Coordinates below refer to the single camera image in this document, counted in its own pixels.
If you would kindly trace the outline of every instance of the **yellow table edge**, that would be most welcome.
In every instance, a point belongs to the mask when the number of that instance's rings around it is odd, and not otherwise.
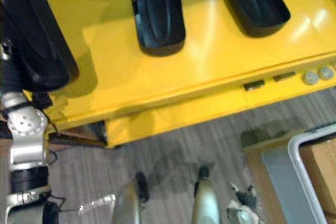
[[[265,85],[253,91],[245,91],[242,86],[237,86],[214,92],[207,96],[148,109],[117,119],[106,120],[108,147],[113,148],[183,126],[208,121],[336,86],[336,77],[327,81],[319,80],[317,84],[312,86],[306,85],[302,82],[302,75],[304,73],[305,71],[296,72],[295,76],[280,82],[275,82],[273,78],[265,79]],[[218,101],[230,105],[222,106]],[[170,121],[169,115],[177,116],[176,121]]]

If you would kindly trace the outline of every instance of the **yellow table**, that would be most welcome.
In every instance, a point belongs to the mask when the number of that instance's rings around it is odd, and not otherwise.
[[[291,19],[264,38],[244,34],[227,0],[182,0],[185,45],[175,55],[161,58],[140,50],[131,0],[48,1],[80,69],[77,81],[51,94],[54,106],[46,112],[60,130],[104,119],[111,119],[112,130],[116,120],[124,121],[132,113],[164,106],[179,114],[176,108],[181,107],[168,105],[192,100],[197,106],[204,96],[220,96],[233,104],[229,110],[212,105],[211,115],[195,116],[197,120],[181,117],[174,126],[151,131],[155,134],[336,84],[331,80],[307,88],[297,74],[295,90],[284,82],[288,86],[262,103],[246,105],[236,96],[243,83],[336,60],[336,0],[284,0]]]

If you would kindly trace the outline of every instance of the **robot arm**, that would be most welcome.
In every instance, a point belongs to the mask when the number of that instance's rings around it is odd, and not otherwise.
[[[1,60],[6,71],[15,72],[12,50],[2,44]],[[7,196],[5,223],[56,223],[58,207],[47,201],[51,195],[48,183],[48,146],[45,139],[47,118],[34,108],[22,91],[11,86],[13,76],[4,77],[1,97],[8,128],[13,135],[10,149],[10,195]]]
[[[0,0],[4,8],[1,101],[13,135],[5,223],[58,223],[48,202],[47,118],[23,90],[49,92],[75,80],[78,68],[47,0]]]

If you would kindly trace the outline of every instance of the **black cable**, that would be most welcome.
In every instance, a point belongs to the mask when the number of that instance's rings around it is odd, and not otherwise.
[[[49,165],[53,165],[57,161],[58,156],[57,156],[56,152],[54,152],[54,151],[49,151],[49,153],[53,154],[54,157],[55,157],[53,161],[49,162]]]
[[[77,209],[62,209],[62,206],[64,205],[65,201],[67,200],[67,198],[65,197],[56,197],[54,195],[50,195],[51,198],[53,199],[60,199],[61,200],[61,204],[58,206],[58,212],[74,212],[77,211]]]

